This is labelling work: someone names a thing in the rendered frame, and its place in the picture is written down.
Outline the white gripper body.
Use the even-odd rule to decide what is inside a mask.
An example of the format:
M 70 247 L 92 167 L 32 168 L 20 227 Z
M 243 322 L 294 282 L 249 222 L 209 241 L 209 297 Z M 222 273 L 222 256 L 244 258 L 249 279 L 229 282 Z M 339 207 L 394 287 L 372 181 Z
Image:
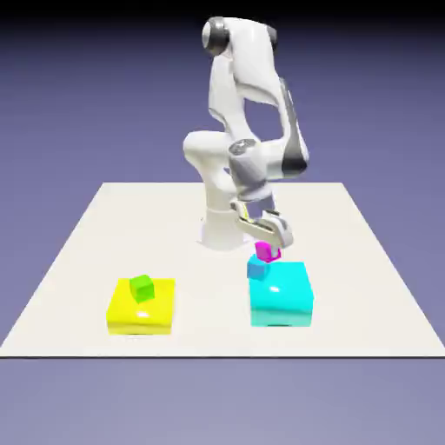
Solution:
M 232 199 L 230 207 L 236 212 L 236 226 L 257 240 L 265 241 L 277 249 L 293 244 L 293 233 L 287 222 L 274 210 L 264 209 L 260 218 L 249 215 L 245 203 Z

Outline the small magenta cube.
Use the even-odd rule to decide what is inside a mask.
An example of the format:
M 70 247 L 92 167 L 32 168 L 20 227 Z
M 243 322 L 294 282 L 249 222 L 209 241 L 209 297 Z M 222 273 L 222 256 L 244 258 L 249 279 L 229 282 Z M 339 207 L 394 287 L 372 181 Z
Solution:
M 256 247 L 256 256 L 259 260 L 264 261 L 266 263 L 270 263 L 276 260 L 272 260 L 271 256 L 270 256 L 270 250 L 272 247 L 268 242 L 265 241 L 258 241 L 255 243 L 255 247 Z

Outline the small blue cube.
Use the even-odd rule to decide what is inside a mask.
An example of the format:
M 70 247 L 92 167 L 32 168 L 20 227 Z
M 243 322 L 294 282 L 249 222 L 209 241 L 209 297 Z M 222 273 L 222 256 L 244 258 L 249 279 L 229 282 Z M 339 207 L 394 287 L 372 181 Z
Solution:
M 247 277 L 249 279 L 263 280 L 269 273 L 270 263 L 252 255 L 247 263 Z

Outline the small green cube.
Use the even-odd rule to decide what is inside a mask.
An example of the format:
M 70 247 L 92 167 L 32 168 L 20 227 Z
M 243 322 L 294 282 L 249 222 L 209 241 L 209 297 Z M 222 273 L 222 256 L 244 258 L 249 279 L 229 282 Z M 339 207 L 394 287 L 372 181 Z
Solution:
M 130 292 L 137 303 L 146 302 L 155 297 L 154 282 L 148 275 L 130 278 L 129 283 Z

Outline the large cyan box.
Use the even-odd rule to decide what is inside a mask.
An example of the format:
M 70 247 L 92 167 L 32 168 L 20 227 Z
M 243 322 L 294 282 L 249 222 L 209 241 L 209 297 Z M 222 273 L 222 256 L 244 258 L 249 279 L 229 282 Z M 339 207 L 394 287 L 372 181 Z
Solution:
M 253 327 L 309 327 L 314 294 L 303 262 L 270 262 L 269 273 L 249 279 Z

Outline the large yellow box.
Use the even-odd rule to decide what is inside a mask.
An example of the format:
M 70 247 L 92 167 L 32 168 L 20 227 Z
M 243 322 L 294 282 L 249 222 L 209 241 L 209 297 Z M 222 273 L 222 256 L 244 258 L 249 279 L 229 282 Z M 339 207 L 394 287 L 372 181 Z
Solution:
M 117 281 L 106 311 L 111 335 L 169 335 L 175 311 L 176 282 L 154 278 L 154 297 L 137 302 L 130 290 L 130 279 Z

